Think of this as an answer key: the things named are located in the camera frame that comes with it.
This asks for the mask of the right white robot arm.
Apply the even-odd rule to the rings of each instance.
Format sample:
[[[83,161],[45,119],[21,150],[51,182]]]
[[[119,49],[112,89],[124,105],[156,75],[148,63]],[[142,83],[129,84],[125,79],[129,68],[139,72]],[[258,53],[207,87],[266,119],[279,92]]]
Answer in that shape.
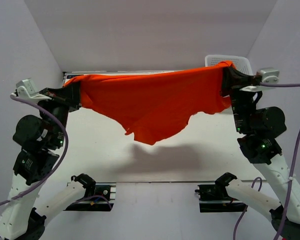
[[[278,86],[279,71],[263,68],[256,75],[233,67],[223,69],[221,95],[229,97],[242,154],[263,175],[276,198],[268,197],[227,172],[215,181],[216,195],[237,199],[262,214],[276,236],[300,240],[300,184],[294,166],[287,165],[277,137],[287,127],[284,112],[276,106],[257,108],[266,88]]]

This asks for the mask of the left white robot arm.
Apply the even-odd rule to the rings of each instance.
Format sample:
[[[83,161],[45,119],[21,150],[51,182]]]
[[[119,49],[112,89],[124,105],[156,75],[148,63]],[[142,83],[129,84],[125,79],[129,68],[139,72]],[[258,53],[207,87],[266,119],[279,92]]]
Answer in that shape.
[[[64,159],[64,155],[55,154],[55,150],[68,149],[68,116],[81,107],[81,86],[72,83],[39,91],[26,79],[16,85],[10,97],[38,109],[39,116],[22,117],[12,137],[21,150],[13,166],[8,198],[3,202],[0,239],[37,240],[56,215],[76,201],[93,198],[96,193],[95,181],[82,173],[74,176],[45,206],[34,206],[41,187]]]

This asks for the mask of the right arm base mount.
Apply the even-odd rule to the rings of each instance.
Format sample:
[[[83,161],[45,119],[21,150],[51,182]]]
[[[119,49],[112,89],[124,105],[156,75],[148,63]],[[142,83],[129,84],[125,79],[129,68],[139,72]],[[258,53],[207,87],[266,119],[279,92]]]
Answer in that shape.
[[[242,213],[243,202],[224,195],[215,184],[200,184],[194,190],[201,213]]]

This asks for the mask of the orange t shirt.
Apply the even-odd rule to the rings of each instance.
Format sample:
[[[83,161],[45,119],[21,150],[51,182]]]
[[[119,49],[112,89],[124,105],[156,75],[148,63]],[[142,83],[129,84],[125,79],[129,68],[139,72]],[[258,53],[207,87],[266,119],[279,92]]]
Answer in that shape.
[[[80,102],[86,109],[117,121],[134,140],[148,145],[170,138],[191,116],[213,115],[229,108],[221,96],[223,69],[215,66],[147,75],[88,74],[71,78],[80,84]]]

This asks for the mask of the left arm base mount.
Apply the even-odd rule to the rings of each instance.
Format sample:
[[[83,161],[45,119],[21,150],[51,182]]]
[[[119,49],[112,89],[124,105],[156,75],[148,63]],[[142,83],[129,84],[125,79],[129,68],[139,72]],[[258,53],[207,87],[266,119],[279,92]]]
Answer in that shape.
[[[110,212],[115,203],[116,189],[115,183],[97,183],[94,191],[69,205],[65,211]]]

